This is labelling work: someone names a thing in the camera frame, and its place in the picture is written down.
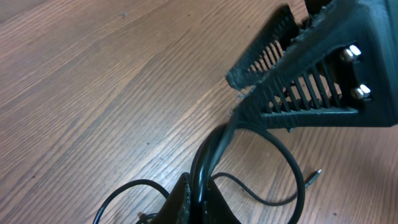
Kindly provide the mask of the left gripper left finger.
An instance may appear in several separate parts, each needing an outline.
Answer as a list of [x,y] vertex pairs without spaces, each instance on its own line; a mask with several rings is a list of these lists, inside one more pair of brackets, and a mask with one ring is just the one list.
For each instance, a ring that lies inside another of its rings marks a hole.
[[190,219],[190,177],[183,173],[150,224],[188,224]]

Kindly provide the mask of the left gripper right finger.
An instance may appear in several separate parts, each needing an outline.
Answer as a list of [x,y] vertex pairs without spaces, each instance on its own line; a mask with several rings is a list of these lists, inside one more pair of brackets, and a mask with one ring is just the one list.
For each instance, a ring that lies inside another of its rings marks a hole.
[[240,224],[213,179],[208,181],[203,204],[205,224]]

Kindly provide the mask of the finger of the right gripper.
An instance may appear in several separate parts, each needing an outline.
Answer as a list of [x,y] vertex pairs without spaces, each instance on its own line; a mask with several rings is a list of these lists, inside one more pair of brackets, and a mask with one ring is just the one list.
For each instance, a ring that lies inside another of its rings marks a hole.
[[284,56],[235,108],[267,129],[397,124],[397,2],[307,1]]
[[227,72],[228,85],[242,90],[263,82],[298,35],[289,5],[279,6]]

